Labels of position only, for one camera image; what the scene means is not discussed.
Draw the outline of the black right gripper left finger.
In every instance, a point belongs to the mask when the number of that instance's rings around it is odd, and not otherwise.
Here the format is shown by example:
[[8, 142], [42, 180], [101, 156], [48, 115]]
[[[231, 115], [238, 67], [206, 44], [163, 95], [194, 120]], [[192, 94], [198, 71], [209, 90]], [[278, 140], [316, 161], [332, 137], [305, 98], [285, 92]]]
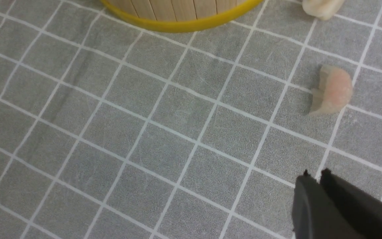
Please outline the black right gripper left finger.
[[296, 178], [291, 211], [296, 239], [363, 239], [307, 170]]

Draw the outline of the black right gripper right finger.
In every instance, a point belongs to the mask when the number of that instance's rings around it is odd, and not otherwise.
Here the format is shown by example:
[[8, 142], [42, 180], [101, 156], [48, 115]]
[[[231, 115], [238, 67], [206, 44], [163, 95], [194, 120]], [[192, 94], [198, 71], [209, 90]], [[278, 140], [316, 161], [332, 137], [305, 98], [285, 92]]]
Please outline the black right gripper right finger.
[[350, 226], [365, 239], [382, 239], [382, 201], [334, 175], [321, 172], [320, 185]]

